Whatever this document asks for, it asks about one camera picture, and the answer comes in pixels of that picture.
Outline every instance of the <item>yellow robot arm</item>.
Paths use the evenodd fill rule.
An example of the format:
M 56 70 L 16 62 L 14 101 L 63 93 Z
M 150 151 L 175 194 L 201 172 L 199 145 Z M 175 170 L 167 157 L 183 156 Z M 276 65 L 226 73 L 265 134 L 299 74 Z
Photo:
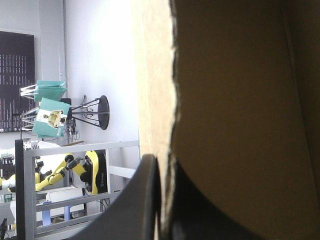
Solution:
M 74 156 L 71 153 L 68 153 L 52 174 L 48 175 L 44 180 L 35 185 L 35 191 L 39 192 L 47 186 L 55 185 L 60 182 L 65 176 L 65 171 L 71 169 L 79 176 L 86 171 L 80 163 L 80 158 L 74 159 Z

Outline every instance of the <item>black curved object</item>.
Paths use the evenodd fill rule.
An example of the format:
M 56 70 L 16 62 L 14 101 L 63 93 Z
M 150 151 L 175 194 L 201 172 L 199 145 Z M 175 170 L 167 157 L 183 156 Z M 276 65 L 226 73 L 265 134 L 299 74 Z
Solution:
M 176 166 L 170 240 L 263 240 L 216 208 Z
M 102 95 L 100 97 L 100 101 L 98 104 L 98 112 L 99 113 L 106 113 L 106 114 L 99 114 L 98 115 L 98 120 L 100 124 L 100 128 L 102 130 L 106 130 L 108 125 L 109 125 L 109 120 L 110 120 L 110 106 L 108 99 L 105 95 Z
M 111 206 L 70 240 L 153 240 L 160 217 L 158 161 L 144 155 L 131 181 Z

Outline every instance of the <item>metal rod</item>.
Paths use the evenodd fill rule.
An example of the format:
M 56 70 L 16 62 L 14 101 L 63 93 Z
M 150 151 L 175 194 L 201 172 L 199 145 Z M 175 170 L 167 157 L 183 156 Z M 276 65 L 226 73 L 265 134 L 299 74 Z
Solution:
M 104 143 L 95 143 L 95 144 L 83 144 L 83 145 L 74 145 L 74 146 L 32 149 L 32 150 L 24 151 L 24 156 L 38 157 L 38 156 L 48 156 L 48 155 L 57 155 L 57 154 L 65 154 L 65 153 L 94 151 L 94 150 L 100 150 L 100 149 L 117 149 L 117 148 L 128 148 L 128 147 L 139 147 L 139 141 L 135 140 L 135 141 L 104 142 Z
M 96 102 L 96 101 L 98 101 L 98 100 L 100 100 L 100 98 L 96 98 L 95 100 L 92 100 L 92 101 L 83 103 L 83 104 L 81 104 L 81 105 L 79 105 L 79 106 L 76 106 L 76 107 L 74 107 L 74 108 L 71 108 L 71 111 L 76 110 L 76 109 L 79 109 L 79 108 L 82 108 L 83 106 L 86 106 L 86 105 L 88 105 L 88 104 L 94 103 L 94 102 Z
M 16 198 L 16 235 L 18 239 L 26 239 L 25 224 L 25 165 L 24 142 L 15 140 L 15 198 Z
M 87 123 L 87 124 L 90 124 L 90 125 L 93 125 L 93 126 L 96 126 L 96 127 L 100 128 L 100 125 L 99 125 L 99 124 L 94 124 L 94 123 L 92 123 L 92 122 L 89 122 L 89 121 L 80 119 L 80 118 L 75 117 L 75 116 L 74 116 L 73 118 L 79 120 L 80 122 L 84 122 L 84 123 Z
M 82 112 L 72 112 L 71 115 L 73 114 L 78 114 L 78 115 L 82 115 L 82 114 L 88 114 L 88 115 L 96 115 L 96 114 L 109 114 L 110 112 L 100 112 L 100 111 L 82 111 Z
M 41 226 L 41 227 L 37 228 L 37 234 L 44 233 L 44 232 L 47 232 L 47 231 L 50 231 L 50 230 L 61 229 L 61 228 L 67 227 L 67 226 L 75 225 L 75 224 L 82 224 L 82 223 L 85 223 L 85 222 L 88 222 L 88 221 L 93 221 L 97 217 L 99 217 L 100 214 L 101 214 L 101 212 L 95 213 L 95 214 L 92 214 L 92 215 L 81 216 L 81 217 L 78 217 L 78 218 L 75 218 L 75 219 L 59 222 L 59 223 L 56 223 L 56 224 L 51 224 L 51 225 L 48 225 L 48 226 Z
M 89 196 L 80 196 L 80 197 L 69 199 L 69 200 L 38 205 L 36 206 L 36 211 L 42 212 L 45 210 L 58 209 L 66 206 L 75 206 L 75 205 L 85 204 L 85 203 L 93 202 L 96 200 L 114 198 L 114 197 L 117 197 L 119 194 L 120 192 L 113 192 L 113 193 L 100 193 L 100 194 L 89 195 Z

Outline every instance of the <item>black stand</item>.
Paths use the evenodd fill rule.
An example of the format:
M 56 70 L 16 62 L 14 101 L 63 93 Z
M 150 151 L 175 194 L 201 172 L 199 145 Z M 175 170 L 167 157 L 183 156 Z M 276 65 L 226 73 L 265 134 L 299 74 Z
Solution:
M 89 107 L 92 107 L 95 105 L 98 105 L 97 111 L 94 111 L 93 109 L 89 109 Z M 81 108 L 86 108 L 86 111 L 73 112 L 74 110 L 81 109 Z M 71 108 L 69 111 L 69 115 L 71 115 L 76 120 L 99 127 L 102 130 L 106 130 L 110 120 L 110 107 L 109 107 L 108 99 L 105 95 L 102 95 L 100 98 L 96 98 L 95 100 L 82 103 L 79 106 Z M 84 118 L 87 120 L 75 117 L 75 115 L 84 115 L 85 116 Z

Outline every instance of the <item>dark poster with text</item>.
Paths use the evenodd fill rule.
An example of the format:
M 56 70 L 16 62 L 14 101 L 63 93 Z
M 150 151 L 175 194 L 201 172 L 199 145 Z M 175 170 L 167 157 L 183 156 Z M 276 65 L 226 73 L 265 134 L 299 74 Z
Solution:
M 20 130 L 18 114 L 35 107 L 20 88 L 35 82 L 34 36 L 0 31 L 0 133 Z

